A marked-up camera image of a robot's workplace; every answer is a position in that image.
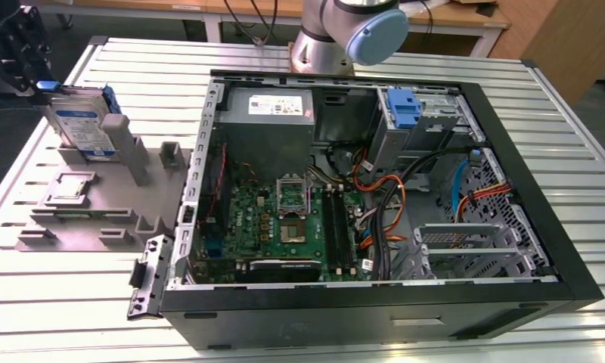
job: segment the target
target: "motherboard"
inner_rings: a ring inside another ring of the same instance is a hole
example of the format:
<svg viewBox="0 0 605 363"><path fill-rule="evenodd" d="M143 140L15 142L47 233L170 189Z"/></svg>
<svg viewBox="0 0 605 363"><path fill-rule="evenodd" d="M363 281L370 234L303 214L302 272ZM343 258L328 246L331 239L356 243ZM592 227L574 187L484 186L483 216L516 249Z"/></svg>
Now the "motherboard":
<svg viewBox="0 0 605 363"><path fill-rule="evenodd" d="M283 212L283 206L306 204L306 213ZM319 281L360 281L355 233L362 194L340 188L287 188L242 185L234 188L226 237L204 238L207 259L199 283L236 283L251 262L280 261L320 269Z"/></svg>

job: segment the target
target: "case bracket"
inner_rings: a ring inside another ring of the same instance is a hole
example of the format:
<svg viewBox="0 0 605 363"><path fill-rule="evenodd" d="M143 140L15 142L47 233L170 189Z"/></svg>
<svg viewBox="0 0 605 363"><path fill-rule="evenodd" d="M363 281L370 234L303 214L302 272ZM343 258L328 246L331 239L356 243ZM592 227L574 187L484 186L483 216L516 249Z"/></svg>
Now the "case bracket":
<svg viewBox="0 0 605 363"><path fill-rule="evenodd" d="M135 260L131 275L135 291L128 308L128 320L164 317L160 314L160 305L174 244L175 239L166 234L151 238L142 259Z"/></svg>

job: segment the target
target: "power supply label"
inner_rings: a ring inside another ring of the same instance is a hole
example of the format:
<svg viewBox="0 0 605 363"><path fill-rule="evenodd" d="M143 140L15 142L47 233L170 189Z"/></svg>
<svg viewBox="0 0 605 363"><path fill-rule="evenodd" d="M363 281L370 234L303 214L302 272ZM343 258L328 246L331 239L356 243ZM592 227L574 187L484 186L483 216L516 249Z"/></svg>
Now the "power supply label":
<svg viewBox="0 0 605 363"><path fill-rule="evenodd" d="M250 115L303 116L303 97L252 95Z"/></svg>
<svg viewBox="0 0 605 363"><path fill-rule="evenodd" d="M99 128L99 115L92 111L58 110L59 125L74 145L91 160L108 160L116 149Z"/></svg>

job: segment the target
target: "metal plate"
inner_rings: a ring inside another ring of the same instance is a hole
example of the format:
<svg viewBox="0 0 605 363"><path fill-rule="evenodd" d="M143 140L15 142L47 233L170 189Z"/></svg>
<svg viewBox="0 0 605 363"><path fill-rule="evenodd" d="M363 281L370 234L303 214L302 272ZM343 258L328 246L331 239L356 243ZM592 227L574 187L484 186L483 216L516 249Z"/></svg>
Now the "metal plate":
<svg viewBox="0 0 605 363"><path fill-rule="evenodd" d="M140 62L150 54L151 60ZM78 85L110 82L124 100L132 132L142 135L147 147L159 147L162 141L194 146L212 68L288 71L287 48L140 39L111 39L103 47L90 46L82 60L71 79ZM400 54L376 67L356 68L358 76L483 85L514 139L522 140L520 153L605 294L605 156L542 79L516 60L435 55ZM63 163L54 150L58 144L43 122L0 186L0 353L10 353L0 354L0 361L231 357L283 361L291 355L362 362L406 356L431 363L605 361L605 300L574 314L543 318L490 341L195 351L166 320L126 319L127 280L136 253L24 254L12 250L23 228L19 223L31 221L28 203L42 198L47 186L40 183L55 175L54 165Z"/></svg>

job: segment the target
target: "floor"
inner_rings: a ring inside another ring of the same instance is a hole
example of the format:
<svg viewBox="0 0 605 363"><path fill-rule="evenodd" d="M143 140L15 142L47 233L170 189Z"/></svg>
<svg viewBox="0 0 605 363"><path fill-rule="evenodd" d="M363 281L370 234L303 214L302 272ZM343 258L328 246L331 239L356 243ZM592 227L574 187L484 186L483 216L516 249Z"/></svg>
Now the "floor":
<svg viewBox="0 0 605 363"><path fill-rule="evenodd" d="M52 39L52 71L58 79L64 79L82 56L88 40L95 35L122 38L192 40L204 42L204 26L199 22L184 24L179 20L154 20L122 17L75 16L74 28L63 30L54 15L44 15L44 23ZM262 25L251 31L263 36ZM276 37L270 44L287 45L296 38L295 26L276 26ZM246 36L236 34L236 29L223 27L226 42L251 43ZM40 114L22 98L0 98L0 181L19 155L20 149L40 120ZM575 108L588 129L605 147L605 91L595 85Z"/></svg>

